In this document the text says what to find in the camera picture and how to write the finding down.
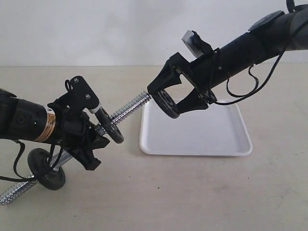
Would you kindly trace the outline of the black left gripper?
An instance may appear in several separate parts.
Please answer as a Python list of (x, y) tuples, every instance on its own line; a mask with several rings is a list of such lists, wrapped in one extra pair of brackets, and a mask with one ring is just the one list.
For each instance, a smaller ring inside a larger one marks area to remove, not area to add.
[(69, 108), (53, 108), (53, 126), (51, 133), (51, 151), (56, 146), (74, 153), (74, 158), (88, 171), (94, 171), (101, 161), (94, 157), (91, 149), (103, 149), (110, 140), (95, 134), (89, 116), (80, 112), (69, 118)]

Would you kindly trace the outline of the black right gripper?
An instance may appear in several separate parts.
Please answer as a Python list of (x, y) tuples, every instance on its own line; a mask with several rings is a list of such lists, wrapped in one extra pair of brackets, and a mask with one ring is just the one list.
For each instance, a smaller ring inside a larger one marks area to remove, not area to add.
[(216, 102), (211, 90), (228, 78), (243, 71), (243, 46), (226, 45), (212, 50), (189, 62), (177, 52), (169, 58), (157, 77), (148, 85), (147, 91), (154, 95), (166, 88), (181, 84), (184, 76), (193, 90), (179, 103), (179, 114), (206, 110)]

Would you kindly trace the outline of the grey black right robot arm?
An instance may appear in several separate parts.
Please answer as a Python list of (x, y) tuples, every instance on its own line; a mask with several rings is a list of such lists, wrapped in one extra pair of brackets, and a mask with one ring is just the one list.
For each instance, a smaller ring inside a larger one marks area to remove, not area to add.
[[(171, 118), (194, 111), (205, 110), (218, 103), (213, 88), (227, 82), (245, 69), (251, 69), (270, 58), (280, 59), (287, 51), (308, 48), (308, 7), (286, 3), (288, 12), (276, 11), (254, 23), (247, 32), (227, 45), (213, 49), (193, 30), (182, 38), (195, 56), (187, 61), (180, 53), (172, 55), (147, 91), (157, 105)], [(166, 89), (181, 83), (184, 76), (193, 86), (192, 91), (176, 103)]]

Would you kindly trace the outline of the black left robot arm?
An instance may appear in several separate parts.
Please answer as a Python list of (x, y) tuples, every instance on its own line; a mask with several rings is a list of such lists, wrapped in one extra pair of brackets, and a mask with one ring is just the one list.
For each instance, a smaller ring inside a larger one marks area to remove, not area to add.
[(86, 170), (95, 170), (101, 161), (93, 150), (104, 148), (109, 140), (94, 130), (82, 110), (73, 111), (58, 100), (40, 105), (0, 90), (0, 137), (63, 145)]

